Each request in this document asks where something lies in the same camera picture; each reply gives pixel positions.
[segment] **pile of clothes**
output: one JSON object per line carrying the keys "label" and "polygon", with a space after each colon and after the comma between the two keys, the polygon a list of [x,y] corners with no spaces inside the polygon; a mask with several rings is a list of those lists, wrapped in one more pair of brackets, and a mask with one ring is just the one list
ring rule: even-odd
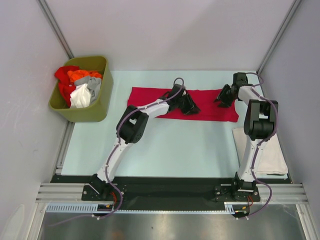
{"label": "pile of clothes", "polygon": [[102,82],[99,72],[62,66],[54,76],[59,79],[59,91],[69,108],[85,108],[97,100]]}

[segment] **gray garment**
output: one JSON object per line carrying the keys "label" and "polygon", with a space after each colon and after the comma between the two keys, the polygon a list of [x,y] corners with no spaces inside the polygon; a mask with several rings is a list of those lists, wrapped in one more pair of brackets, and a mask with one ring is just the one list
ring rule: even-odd
{"label": "gray garment", "polygon": [[80,86],[82,84],[88,84],[87,88],[91,93],[90,104],[92,104],[98,98],[101,87],[101,78],[94,76],[85,76],[74,82],[75,86]]}

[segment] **white cloth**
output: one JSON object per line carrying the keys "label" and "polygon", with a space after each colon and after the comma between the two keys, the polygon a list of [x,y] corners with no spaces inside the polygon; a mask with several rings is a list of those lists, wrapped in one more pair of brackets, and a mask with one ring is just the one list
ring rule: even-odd
{"label": "white cloth", "polygon": [[90,105],[91,93],[87,88],[87,83],[76,86],[75,90],[70,94],[70,108],[86,108]]}
{"label": "white cloth", "polygon": [[[247,136],[243,127],[232,129],[232,134],[236,146],[236,151],[240,162],[242,161],[246,144]],[[285,175],[288,173],[288,167],[282,154],[279,139],[275,134],[265,145],[261,155],[260,164],[257,169],[258,174],[279,174]]]}

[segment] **red cloth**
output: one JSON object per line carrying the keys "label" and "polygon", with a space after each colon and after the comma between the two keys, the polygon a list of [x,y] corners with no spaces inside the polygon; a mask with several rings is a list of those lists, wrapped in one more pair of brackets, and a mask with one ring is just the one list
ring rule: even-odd
{"label": "red cloth", "polygon": [[58,83],[59,91],[69,108],[71,106],[70,94],[76,89],[76,87],[72,82],[70,82],[67,72],[79,69],[80,68],[78,66],[62,66],[54,74],[54,76],[60,80]]}
{"label": "red cloth", "polygon": [[[171,89],[133,87],[127,105],[136,107],[150,104],[164,95]],[[234,122],[238,121],[239,115],[236,112],[235,102],[229,108],[218,107],[219,102],[214,100],[219,95],[221,89],[217,90],[188,90],[195,104],[201,109],[198,114],[184,115],[180,109],[175,109],[166,115],[161,115],[163,119],[181,119],[198,121],[220,121]]]}

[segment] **orange garment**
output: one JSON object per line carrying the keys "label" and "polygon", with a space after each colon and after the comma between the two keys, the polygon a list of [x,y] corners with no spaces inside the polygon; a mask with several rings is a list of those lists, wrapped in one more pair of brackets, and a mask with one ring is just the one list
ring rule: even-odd
{"label": "orange garment", "polygon": [[76,71],[68,71],[67,74],[70,78],[71,83],[74,83],[75,81],[82,79],[85,76],[102,79],[102,75],[97,71],[76,70]]}

